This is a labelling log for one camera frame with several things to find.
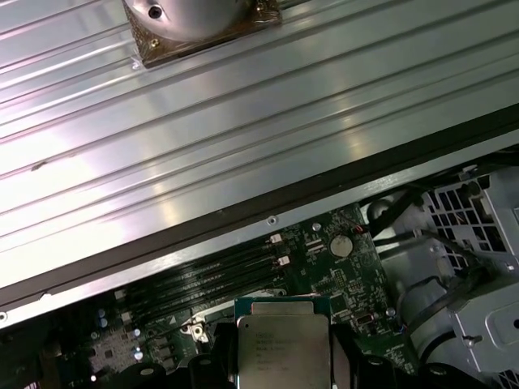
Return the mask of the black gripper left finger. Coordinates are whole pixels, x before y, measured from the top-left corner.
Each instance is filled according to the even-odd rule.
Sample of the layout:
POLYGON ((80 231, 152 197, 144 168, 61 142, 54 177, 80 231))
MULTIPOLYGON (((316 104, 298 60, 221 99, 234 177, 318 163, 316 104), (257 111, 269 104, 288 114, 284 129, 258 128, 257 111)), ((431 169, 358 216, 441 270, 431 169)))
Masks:
POLYGON ((238 328, 219 323, 210 353, 183 361, 168 373, 162 365, 146 362, 121 373, 122 388, 235 388, 238 374, 238 328))

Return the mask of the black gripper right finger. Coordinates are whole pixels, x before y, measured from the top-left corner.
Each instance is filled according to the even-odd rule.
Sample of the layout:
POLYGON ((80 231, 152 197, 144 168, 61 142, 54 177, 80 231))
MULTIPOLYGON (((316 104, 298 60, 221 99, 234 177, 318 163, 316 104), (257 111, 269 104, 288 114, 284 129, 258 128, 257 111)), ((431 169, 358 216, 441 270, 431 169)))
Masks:
POLYGON ((332 325, 332 376, 339 388, 485 388, 487 385, 443 363, 422 365, 415 375, 389 359, 365 355, 347 324, 332 325))

